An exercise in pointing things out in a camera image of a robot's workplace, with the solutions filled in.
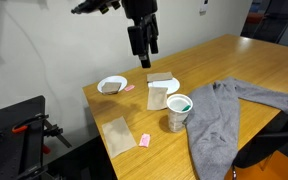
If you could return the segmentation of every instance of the paper cup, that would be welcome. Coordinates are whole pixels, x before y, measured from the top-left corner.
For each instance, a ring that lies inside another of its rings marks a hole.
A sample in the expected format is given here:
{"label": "paper cup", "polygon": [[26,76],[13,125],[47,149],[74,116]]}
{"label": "paper cup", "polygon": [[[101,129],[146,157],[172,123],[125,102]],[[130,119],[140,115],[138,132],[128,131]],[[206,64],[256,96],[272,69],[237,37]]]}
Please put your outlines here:
{"label": "paper cup", "polygon": [[168,126],[172,132],[179,132],[185,127],[185,119],[193,108],[192,100],[183,94],[174,94],[167,98]]}

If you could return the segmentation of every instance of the dark floor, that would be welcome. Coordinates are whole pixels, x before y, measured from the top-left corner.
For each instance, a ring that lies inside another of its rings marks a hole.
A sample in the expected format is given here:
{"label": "dark floor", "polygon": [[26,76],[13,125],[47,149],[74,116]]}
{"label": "dark floor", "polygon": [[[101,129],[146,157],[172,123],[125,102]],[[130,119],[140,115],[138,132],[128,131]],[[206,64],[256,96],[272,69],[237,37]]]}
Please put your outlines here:
{"label": "dark floor", "polygon": [[100,137],[97,137],[48,165],[48,173],[67,180],[116,179]]}

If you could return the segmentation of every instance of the pink eraser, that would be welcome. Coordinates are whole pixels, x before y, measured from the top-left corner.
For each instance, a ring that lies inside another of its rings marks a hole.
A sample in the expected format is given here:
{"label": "pink eraser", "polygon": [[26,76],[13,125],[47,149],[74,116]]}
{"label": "pink eraser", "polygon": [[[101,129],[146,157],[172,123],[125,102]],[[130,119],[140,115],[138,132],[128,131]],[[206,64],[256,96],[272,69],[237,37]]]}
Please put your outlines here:
{"label": "pink eraser", "polygon": [[150,144],[150,140],[151,140],[151,135],[142,134],[142,138],[141,138],[139,146],[148,147],[148,145]]}
{"label": "pink eraser", "polygon": [[129,86],[127,86],[124,90],[125,90],[125,91],[130,91],[130,90],[132,90],[132,89],[134,89],[134,88],[135,88],[134,85],[129,85]]}

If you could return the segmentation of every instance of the paper plate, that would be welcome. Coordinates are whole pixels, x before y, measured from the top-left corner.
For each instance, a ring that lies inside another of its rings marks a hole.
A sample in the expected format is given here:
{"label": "paper plate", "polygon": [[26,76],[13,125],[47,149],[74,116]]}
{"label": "paper plate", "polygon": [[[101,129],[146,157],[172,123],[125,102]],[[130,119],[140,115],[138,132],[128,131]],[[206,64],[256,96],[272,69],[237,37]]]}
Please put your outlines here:
{"label": "paper plate", "polygon": [[120,89],[118,91],[122,91],[127,85],[127,80],[125,79],[125,77],[123,77],[123,76],[110,76],[110,77],[107,77],[107,78],[103,79],[102,81],[100,81],[98,83],[97,90],[99,92],[102,93],[102,87],[104,86],[104,84],[106,82],[120,82],[120,83],[122,83],[121,87],[120,87]]}
{"label": "paper plate", "polygon": [[176,78],[166,81],[153,81],[147,85],[148,87],[166,87],[168,88],[166,94],[172,94],[180,88],[180,82]]}

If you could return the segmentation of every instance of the gray towel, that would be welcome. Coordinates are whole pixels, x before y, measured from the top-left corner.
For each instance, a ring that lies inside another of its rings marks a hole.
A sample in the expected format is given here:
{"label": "gray towel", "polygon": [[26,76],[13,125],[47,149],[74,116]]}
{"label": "gray towel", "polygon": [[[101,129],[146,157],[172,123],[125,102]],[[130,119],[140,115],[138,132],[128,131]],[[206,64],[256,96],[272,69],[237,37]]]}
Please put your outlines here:
{"label": "gray towel", "polygon": [[288,114],[288,94],[227,78],[194,90],[187,132],[201,180],[224,179],[236,154],[240,119],[238,98],[266,104]]}

